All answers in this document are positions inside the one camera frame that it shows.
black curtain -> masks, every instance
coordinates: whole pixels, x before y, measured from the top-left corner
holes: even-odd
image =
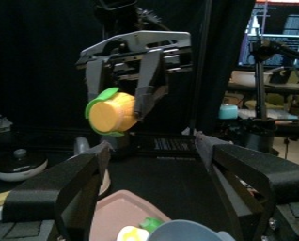
[[[252,0],[212,1],[198,102],[195,73],[172,76],[170,94],[136,130],[179,133],[196,104],[196,129],[212,132],[252,5]],[[139,6],[154,10],[171,30],[191,33],[198,63],[204,1],[139,0]],[[92,0],[0,0],[0,112],[15,124],[88,128],[84,71],[75,63],[102,36]]]
[[[238,64],[246,26],[254,0],[212,1],[207,35],[202,87],[198,101],[196,129],[211,135],[215,131],[226,86]]]

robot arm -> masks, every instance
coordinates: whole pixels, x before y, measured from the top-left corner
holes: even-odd
[[[90,102],[118,87],[135,96],[134,116],[140,121],[167,93],[168,74],[192,70],[190,34],[142,30],[116,35],[82,51],[76,66],[86,69]]]

